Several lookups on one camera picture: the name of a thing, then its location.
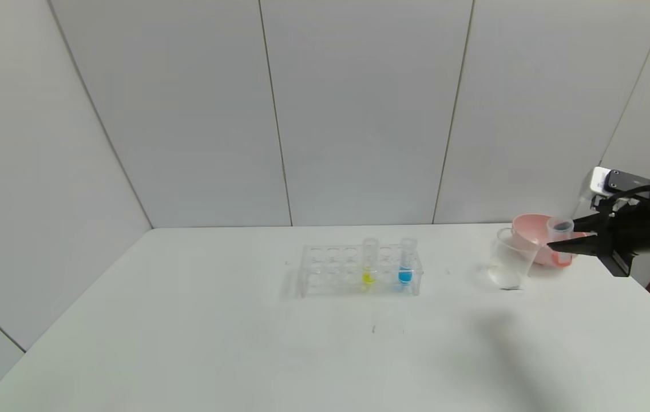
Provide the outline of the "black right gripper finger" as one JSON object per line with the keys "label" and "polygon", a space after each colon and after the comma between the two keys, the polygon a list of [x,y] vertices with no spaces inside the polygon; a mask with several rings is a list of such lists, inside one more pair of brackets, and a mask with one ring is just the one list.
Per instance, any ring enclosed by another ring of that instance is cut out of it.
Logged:
{"label": "black right gripper finger", "polygon": [[572,234],[565,240],[550,241],[547,246],[557,253],[596,256],[599,237],[596,234]]}
{"label": "black right gripper finger", "polygon": [[581,218],[576,218],[574,222],[574,232],[597,232],[602,225],[602,214],[593,213]]}

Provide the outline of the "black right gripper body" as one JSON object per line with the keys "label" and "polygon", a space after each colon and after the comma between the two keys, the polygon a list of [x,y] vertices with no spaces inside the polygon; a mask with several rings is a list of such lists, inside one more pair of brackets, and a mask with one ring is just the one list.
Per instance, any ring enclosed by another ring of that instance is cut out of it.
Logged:
{"label": "black right gripper body", "polygon": [[613,276],[629,277],[634,258],[650,255],[650,207],[614,211],[613,204],[601,203],[597,211],[601,216],[597,258]]}

